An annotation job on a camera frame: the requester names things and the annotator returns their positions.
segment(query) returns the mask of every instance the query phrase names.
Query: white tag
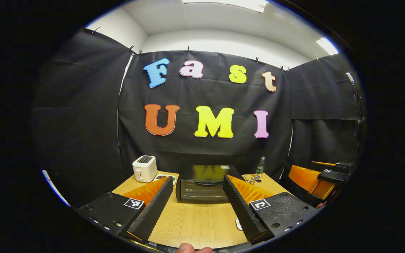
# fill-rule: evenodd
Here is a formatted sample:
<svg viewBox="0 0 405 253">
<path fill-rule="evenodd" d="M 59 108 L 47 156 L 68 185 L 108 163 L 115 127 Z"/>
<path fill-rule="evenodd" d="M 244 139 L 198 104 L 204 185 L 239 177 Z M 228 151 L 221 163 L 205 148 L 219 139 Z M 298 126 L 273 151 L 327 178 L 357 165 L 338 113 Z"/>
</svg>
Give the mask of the white tag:
<svg viewBox="0 0 405 253">
<path fill-rule="evenodd" d="M 243 231 L 242 226 L 240 225 L 240 221 L 238 220 L 238 218 L 235 220 L 235 223 L 237 223 L 237 228 L 241 231 Z"/>
</svg>

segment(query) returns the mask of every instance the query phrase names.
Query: green bottle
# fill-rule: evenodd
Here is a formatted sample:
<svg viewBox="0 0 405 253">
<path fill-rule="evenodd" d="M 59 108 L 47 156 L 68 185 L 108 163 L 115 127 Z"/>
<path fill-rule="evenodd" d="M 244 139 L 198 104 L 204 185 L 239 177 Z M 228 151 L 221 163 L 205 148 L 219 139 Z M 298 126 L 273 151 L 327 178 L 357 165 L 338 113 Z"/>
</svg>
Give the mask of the green bottle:
<svg viewBox="0 0 405 253">
<path fill-rule="evenodd" d="M 265 168 L 265 156 L 262 156 L 259 164 L 257 165 L 256 174 L 262 174 L 264 168 Z"/>
</svg>

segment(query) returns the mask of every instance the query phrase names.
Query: ceiling light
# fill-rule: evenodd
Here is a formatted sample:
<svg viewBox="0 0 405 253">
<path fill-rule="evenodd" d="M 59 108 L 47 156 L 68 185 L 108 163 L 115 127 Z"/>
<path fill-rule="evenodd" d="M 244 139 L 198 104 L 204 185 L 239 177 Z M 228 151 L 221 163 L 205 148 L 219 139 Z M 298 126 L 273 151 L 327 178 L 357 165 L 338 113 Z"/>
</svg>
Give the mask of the ceiling light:
<svg viewBox="0 0 405 253">
<path fill-rule="evenodd" d="M 265 5 L 268 3 L 265 0 L 182 0 L 183 3 L 216 3 L 224 5 L 235 5 L 238 7 L 247 8 L 259 13 L 263 13 Z"/>
<path fill-rule="evenodd" d="M 318 45 L 320 45 L 324 50 L 326 50 L 326 52 L 328 52 L 331 56 L 333 54 L 339 53 L 337 48 L 335 48 L 335 46 L 324 37 L 317 40 L 316 43 L 318 43 Z"/>
</svg>

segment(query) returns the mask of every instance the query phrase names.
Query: orange letter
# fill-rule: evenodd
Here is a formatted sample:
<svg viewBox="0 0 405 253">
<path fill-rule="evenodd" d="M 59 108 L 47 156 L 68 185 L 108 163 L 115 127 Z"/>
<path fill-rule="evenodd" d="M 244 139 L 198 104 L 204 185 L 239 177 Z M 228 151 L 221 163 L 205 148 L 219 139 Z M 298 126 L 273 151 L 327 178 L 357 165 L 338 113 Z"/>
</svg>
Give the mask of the orange letter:
<svg viewBox="0 0 405 253">
<path fill-rule="evenodd" d="M 271 72 L 268 71 L 263 73 L 262 77 L 265 77 L 265 87 L 267 90 L 272 92 L 276 91 L 276 87 L 273 86 L 273 81 L 276 80 L 276 78 L 271 75 Z"/>
<path fill-rule="evenodd" d="M 179 106 L 169 104 L 165 106 L 168 111 L 167 125 L 164 128 L 157 126 L 157 113 L 162 107 L 158 104 L 145 105 L 146 121 L 145 127 L 148 132 L 157 136 L 166 136 L 173 132 L 176 123 L 176 112 L 179 111 Z"/>
</svg>

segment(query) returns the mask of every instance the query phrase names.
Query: pink letter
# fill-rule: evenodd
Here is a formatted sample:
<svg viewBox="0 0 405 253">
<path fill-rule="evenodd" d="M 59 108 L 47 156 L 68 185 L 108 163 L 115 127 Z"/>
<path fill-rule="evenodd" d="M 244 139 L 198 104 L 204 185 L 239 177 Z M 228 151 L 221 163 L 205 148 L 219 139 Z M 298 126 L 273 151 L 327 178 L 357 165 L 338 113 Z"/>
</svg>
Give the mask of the pink letter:
<svg viewBox="0 0 405 253">
<path fill-rule="evenodd" d="M 186 61 L 179 73 L 185 77 L 201 78 L 203 76 L 203 64 L 198 61 Z"/>
<path fill-rule="evenodd" d="M 268 138 L 269 133 L 266 131 L 266 116 L 268 115 L 267 111 L 254 111 L 254 115 L 257 117 L 257 131 L 254 134 L 256 138 Z"/>
</svg>

